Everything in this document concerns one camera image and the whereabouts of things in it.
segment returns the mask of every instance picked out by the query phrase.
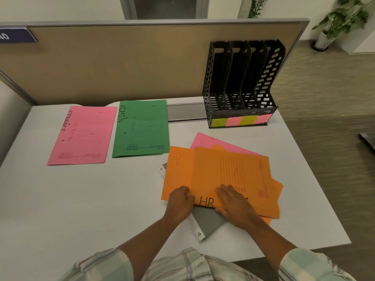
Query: hand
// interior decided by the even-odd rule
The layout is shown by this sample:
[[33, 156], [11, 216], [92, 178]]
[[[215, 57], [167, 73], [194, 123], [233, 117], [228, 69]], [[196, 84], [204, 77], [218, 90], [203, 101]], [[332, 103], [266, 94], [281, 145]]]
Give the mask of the hand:
[[189, 190], [189, 187], [181, 186], [169, 194], [163, 219], [175, 227], [185, 220], [193, 209], [194, 195], [189, 194]]
[[256, 214], [251, 204], [240, 193], [234, 190], [232, 185], [221, 184], [216, 188], [222, 198], [226, 209], [216, 208], [234, 226], [246, 230], [259, 216]]

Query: pink sticky note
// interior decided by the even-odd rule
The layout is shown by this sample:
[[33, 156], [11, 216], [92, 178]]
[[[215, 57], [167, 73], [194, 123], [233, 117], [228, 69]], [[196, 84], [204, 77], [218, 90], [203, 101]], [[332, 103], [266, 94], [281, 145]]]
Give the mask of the pink sticky note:
[[197, 135], [195, 136], [195, 139], [193, 143], [191, 144], [190, 149], [195, 149], [196, 147], [211, 149], [215, 144], [222, 146], [229, 152], [261, 156], [261, 154], [246, 150], [236, 145], [229, 144], [227, 142], [210, 137], [200, 132], [197, 133]]
[[265, 115], [260, 115], [258, 118], [255, 120], [254, 124], [260, 124], [260, 123], [266, 123], [268, 119], [270, 119], [272, 114], [265, 114]]
[[71, 106], [47, 165], [104, 163], [117, 107]]
[[227, 122], [225, 123], [225, 126], [238, 126], [240, 125], [240, 122], [242, 120], [242, 116], [239, 117], [229, 117], [227, 119]]

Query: desk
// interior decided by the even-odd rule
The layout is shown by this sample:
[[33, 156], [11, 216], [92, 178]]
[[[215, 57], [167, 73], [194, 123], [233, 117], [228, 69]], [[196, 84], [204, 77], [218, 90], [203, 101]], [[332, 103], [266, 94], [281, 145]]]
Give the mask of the desk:
[[[170, 99], [168, 104], [202, 101]], [[75, 261], [118, 246], [165, 211], [157, 167], [168, 154], [111, 158], [115, 130], [104, 164], [46, 165], [70, 106], [33, 107], [0, 168], [4, 280], [56, 280]], [[284, 184], [281, 218], [271, 226], [295, 245], [314, 249], [350, 243], [278, 111], [268, 126], [209, 129], [207, 121], [194, 121], [170, 123], [169, 129], [171, 145], [189, 148], [202, 132], [269, 156], [272, 176]], [[227, 261], [263, 256], [254, 241], [230, 223], [199, 243], [184, 221], [157, 257], [190, 246]]]

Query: shirt sleeve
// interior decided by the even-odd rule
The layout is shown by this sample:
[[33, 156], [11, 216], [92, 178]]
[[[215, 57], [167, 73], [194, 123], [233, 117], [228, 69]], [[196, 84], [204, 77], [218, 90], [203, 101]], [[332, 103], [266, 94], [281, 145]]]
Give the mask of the shirt sleeve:
[[355, 281], [326, 255], [304, 248], [295, 248], [284, 256], [279, 267], [279, 278], [281, 281]]
[[133, 268], [123, 251], [113, 248], [77, 262], [59, 281], [133, 281]]

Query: plaid shirt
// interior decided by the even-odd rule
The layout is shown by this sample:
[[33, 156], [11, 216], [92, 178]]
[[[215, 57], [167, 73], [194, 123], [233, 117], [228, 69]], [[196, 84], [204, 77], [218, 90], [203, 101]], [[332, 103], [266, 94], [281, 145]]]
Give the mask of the plaid shirt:
[[[355, 281], [321, 253], [296, 248], [285, 255], [279, 268], [281, 281]], [[261, 281], [234, 263], [200, 254], [188, 248], [173, 257], [155, 260], [142, 281]], [[113, 248], [76, 263], [60, 281], [133, 281], [132, 265], [126, 254]]]

